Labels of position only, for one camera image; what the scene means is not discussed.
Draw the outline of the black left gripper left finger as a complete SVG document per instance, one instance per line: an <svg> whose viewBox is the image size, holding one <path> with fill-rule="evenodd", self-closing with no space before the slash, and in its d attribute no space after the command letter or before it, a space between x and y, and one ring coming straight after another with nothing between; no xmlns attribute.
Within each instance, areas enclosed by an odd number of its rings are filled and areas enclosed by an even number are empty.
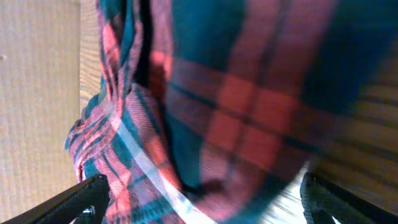
<svg viewBox="0 0 398 224"><path fill-rule="evenodd" d="M96 174L3 224L101 224L109 191L107 177Z"/></svg>

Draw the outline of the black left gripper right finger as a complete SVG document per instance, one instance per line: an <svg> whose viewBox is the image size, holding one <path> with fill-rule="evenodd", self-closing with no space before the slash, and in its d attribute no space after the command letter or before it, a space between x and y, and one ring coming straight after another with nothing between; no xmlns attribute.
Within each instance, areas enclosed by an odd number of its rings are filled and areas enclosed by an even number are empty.
<svg viewBox="0 0 398 224"><path fill-rule="evenodd" d="M312 172L306 172L303 176L300 197L308 224L397 224L396 215Z"/></svg>

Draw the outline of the red navy plaid shirt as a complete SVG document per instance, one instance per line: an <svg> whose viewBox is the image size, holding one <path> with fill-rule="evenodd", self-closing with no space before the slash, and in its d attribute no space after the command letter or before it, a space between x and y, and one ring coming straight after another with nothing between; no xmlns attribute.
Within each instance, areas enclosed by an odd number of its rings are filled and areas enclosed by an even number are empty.
<svg viewBox="0 0 398 224"><path fill-rule="evenodd" d="M105 223L257 223L308 164L397 216L396 1L95 1L65 147Z"/></svg>

